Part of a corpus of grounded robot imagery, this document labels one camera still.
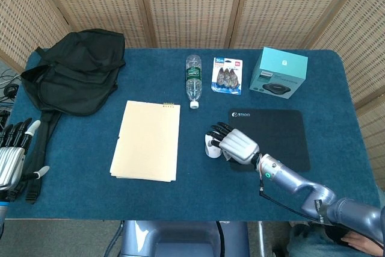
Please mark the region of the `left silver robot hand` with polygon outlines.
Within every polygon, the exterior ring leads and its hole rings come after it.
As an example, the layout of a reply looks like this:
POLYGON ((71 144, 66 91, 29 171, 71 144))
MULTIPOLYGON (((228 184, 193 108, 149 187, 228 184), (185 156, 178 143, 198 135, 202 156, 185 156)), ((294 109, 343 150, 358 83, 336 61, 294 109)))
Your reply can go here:
POLYGON ((40 180, 49 171, 49 166, 39 165, 32 172, 24 171, 25 157, 32 138, 41 121, 28 118, 7 125, 1 132, 1 205, 11 202, 8 194, 21 181, 40 180))

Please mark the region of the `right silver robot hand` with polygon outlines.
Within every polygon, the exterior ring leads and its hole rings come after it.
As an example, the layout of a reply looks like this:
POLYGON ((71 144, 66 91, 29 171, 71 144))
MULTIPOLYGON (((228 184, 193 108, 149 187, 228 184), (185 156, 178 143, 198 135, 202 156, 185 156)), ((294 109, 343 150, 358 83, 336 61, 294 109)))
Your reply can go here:
POLYGON ((233 159, 241 165, 256 166, 260 158, 259 145, 240 130, 230 125, 218 122, 211 126, 212 130, 206 135, 211 137, 211 146, 219 149, 227 160, 233 159))

